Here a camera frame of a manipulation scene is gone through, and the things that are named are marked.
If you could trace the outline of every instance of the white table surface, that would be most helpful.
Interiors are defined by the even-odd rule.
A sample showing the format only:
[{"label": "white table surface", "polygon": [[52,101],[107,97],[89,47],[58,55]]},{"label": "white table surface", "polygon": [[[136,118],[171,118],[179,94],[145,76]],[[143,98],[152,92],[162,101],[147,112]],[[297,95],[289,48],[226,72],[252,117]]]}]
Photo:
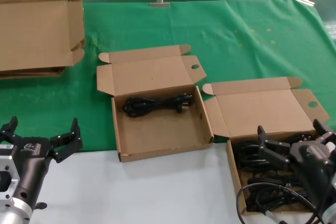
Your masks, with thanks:
[{"label": "white table surface", "polygon": [[[31,224],[240,224],[226,144],[130,163],[116,151],[52,161]],[[310,214],[278,217],[305,223]],[[247,224],[274,223],[263,215]]]}]

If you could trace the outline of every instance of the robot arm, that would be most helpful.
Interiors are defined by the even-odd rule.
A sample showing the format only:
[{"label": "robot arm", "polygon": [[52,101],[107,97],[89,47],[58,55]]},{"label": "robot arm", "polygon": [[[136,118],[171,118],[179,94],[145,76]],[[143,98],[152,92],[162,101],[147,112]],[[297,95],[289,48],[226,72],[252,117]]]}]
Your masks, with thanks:
[{"label": "robot arm", "polygon": [[336,151],[331,153],[328,142],[336,145],[336,134],[331,128],[314,120],[313,126],[320,136],[315,141],[303,138],[292,145],[271,141],[262,126],[258,127],[259,156],[278,169],[292,169],[306,189],[316,211],[315,217],[325,224],[336,223]]},{"label": "robot arm", "polygon": [[76,118],[69,133],[51,139],[18,136],[17,124],[14,116],[0,129],[0,224],[28,224],[35,209],[46,208],[37,198],[51,160],[60,163],[83,146]]}]

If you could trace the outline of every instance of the green table cloth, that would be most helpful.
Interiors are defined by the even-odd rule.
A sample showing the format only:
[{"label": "green table cloth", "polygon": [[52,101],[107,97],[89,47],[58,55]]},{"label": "green table cloth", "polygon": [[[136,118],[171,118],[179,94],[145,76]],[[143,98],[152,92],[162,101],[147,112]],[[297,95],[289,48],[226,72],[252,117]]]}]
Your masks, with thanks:
[{"label": "green table cloth", "polygon": [[101,52],[190,44],[207,78],[199,83],[298,76],[336,130],[336,47],[315,8],[295,0],[84,4],[86,55],[60,77],[0,81],[0,124],[51,137],[77,117],[83,151],[115,150],[111,98],[97,91]]}]

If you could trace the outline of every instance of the black cable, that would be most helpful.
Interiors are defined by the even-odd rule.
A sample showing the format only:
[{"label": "black cable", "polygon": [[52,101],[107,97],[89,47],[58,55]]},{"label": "black cable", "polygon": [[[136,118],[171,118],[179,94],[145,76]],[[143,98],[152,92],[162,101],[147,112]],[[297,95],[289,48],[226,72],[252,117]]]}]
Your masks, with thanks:
[{"label": "black cable", "polygon": [[294,175],[283,175],[277,173],[262,173],[259,176],[253,176],[247,181],[249,185],[261,182],[277,184],[280,186],[290,185],[292,187],[303,187],[302,182]]},{"label": "black cable", "polygon": [[276,185],[276,184],[272,184],[272,183],[255,183],[255,184],[250,184],[247,186],[244,186],[243,188],[241,188],[238,191],[237,197],[236,197],[236,208],[237,208],[237,214],[238,217],[241,221],[242,224],[246,224],[242,218],[242,215],[240,213],[239,210],[239,199],[240,199],[240,195],[242,194],[243,190],[247,189],[247,188],[251,188],[251,187],[255,187],[255,186],[267,186],[267,187],[273,187],[283,193],[286,194],[290,194],[293,198],[296,198],[300,203],[302,203],[304,206],[306,206],[308,209],[312,209],[313,211],[315,211],[315,207],[312,205],[312,203],[310,203],[308,200],[306,200],[303,196],[301,196],[300,194],[298,194],[297,192],[293,191],[292,189],[289,189],[287,187],[284,186],[280,186],[280,185]]},{"label": "black cable", "polygon": [[[312,134],[298,133],[286,138],[283,142],[293,144],[304,138],[309,140],[312,138]],[[240,170],[248,173],[263,173],[269,170],[276,170],[274,165],[272,165],[265,159],[259,158],[259,143],[257,141],[242,141],[234,145],[233,152],[236,165]]]},{"label": "black cable", "polygon": [[178,113],[182,112],[184,106],[193,104],[193,96],[182,94],[168,99],[147,99],[133,97],[127,100],[123,106],[123,111],[132,118],[144,116],[157,109],[175,109]]},{"label": "black cable", "polygon": [[[262,173],[258,176],[254,175],[247,183],[249,185],[255,183],[271,183],[280,186],[302,187],[303,184],[293,175],[283,175],[276,173]],[[250,195],[246,199],[247,211],[273,211],[281,206],[297,203],[293,197],[287,197],[273,187],[254,186],[249,188]],[[305,190],[298,190],[298,194],[308,199]]]},{"label": "black cable", "polygon": [[322,201],[316,207],[316,210],[313,212],[312,216],[309,218],[309,220],[306,222],[306,224],[312,224],[312,222],[315,220],[316,217],[318,218],[317,223],[319,223],[319,222],[323,223],[322,220],[321,220],[321,217],[319,216],[319,211],[321,211],[321,208],[322,208],[323,204],[326,202],[326,199],[328,197],[330,188],[332,187],[332,184],[331,184],[332,178],[333,178],[333,176],[330,176],[329,181],[328,181],[328,187],[324,191]]}]

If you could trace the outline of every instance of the cardboard box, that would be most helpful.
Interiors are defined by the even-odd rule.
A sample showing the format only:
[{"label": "cardboard box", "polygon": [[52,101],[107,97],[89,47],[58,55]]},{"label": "cardboard box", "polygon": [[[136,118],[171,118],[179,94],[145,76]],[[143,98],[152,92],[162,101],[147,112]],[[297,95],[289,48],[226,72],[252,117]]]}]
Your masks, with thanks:
[{"label": "cardboard box", "polygon": [[[196,56],[182,56],[190,49],[189,45],[176,45],[99,55],[109,64],[97,67],[97,89],[114,96],[112,112],[120,161],[200,150],[212,144],[208,116],[194,85],[206,74]],[[163,109],[130,118],[122,111],[131,97],[164,99],[183,93],[193,94],[195,102],[182,113]]]},{"label": "cardboard box", "polygon": [[0,78],[54,76],[84,57],[81,0],[0,0]]},{"label": "cardboard box", "polygon": [[[298,132],[315,133],[314,119],[321,122],[329,116],[297,77],[255,79],[205,84],[203,91],[215,97],[204,102],[214,135],[229,138],[227,156],[235,193],[247,185],[252,174],[237,170],[233,146],[243,140],[257,140],[262,125],[272,140],[281,141]],[[246,190],[240,198],[240,209],[246,211]],[[298,206],[284,206],[278,211],[302,211]]]}]

